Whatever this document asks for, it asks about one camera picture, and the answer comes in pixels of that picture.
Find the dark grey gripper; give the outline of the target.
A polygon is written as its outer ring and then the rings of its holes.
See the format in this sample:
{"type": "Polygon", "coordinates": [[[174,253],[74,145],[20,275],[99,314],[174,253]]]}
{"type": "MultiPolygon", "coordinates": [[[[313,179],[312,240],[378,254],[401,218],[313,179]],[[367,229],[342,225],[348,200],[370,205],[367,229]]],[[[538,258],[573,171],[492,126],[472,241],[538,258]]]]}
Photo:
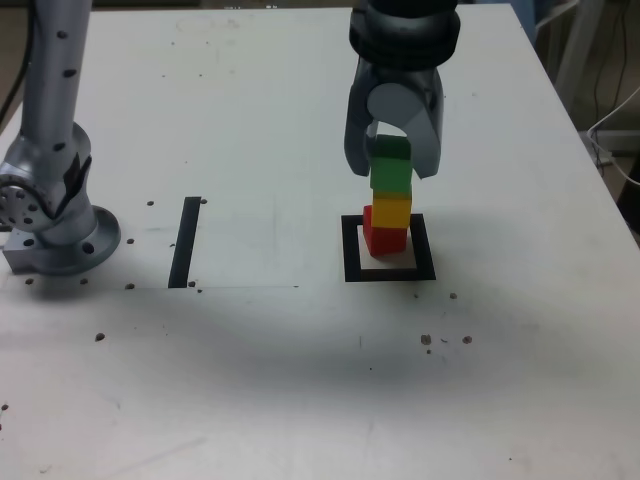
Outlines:
{"type": "Polygon", "coordinates": [[[412,167],[420,179],[438,173],[444,94],[437,69],[401,71],[376,66],[360,58],[353,84],[372,80],[370,89],[352,89],[349,95],[344,152],[352,172],[368,176],[368,138],[380,123],[402,131],[410,144],[412,167]]]}

